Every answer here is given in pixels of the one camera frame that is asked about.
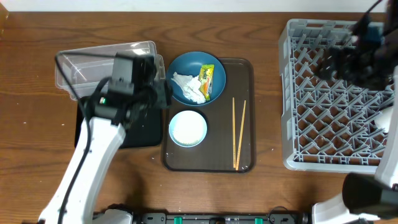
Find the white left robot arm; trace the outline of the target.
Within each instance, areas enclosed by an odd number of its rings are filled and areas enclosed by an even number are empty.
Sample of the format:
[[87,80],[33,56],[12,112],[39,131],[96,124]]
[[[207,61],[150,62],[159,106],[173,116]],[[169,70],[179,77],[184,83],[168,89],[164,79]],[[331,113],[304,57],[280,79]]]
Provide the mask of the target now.
[[126,133],[147,110],[166,109],[172,89],[159,76],[157,55],[118,52],[112,74],[102,78],[85,100],[77,98],[83,117],[80,137],[63,179],[39,223],[133,223],[121,205],[95,214],[104,178]]

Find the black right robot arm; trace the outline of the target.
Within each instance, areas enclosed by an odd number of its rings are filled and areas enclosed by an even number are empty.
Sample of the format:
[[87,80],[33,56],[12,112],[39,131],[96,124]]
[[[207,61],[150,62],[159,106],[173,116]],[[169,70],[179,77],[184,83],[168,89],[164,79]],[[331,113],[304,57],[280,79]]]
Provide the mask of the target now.
[[[374,91],[397,85],[397,0],[388,0],[381,33],[366,11],[351,28],[353,49],[326,51],[315,76]],[[350,172],[337,196],[312,207],[312,223],[371,223],[397,217],[397,103],[388,109],[387,143],[373,176]]]

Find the cream paper cup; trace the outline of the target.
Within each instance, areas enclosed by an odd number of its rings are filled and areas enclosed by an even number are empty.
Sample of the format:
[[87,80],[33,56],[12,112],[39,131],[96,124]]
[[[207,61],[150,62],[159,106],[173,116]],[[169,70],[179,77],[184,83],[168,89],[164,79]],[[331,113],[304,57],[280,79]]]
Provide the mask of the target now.
[[376,127],[378,129],[383,129],[384,133],[389,132],[389,126],[390,126],[391,119],[392,119],[392,112],[393,112],[392,106],[390,106],[386,109],[383,109],[382,111],[380,111],[380,114],[374,120]]

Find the light blue rice bowl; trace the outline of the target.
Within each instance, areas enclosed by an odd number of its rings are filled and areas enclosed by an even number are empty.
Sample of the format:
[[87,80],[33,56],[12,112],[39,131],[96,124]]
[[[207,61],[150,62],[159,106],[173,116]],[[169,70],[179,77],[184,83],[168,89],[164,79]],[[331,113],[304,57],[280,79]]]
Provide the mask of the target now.
[[185,110],[177,113],[169,123],[171,140],[182,147],[199,145],[206,137],[208,126],[205,118],[198,112]]

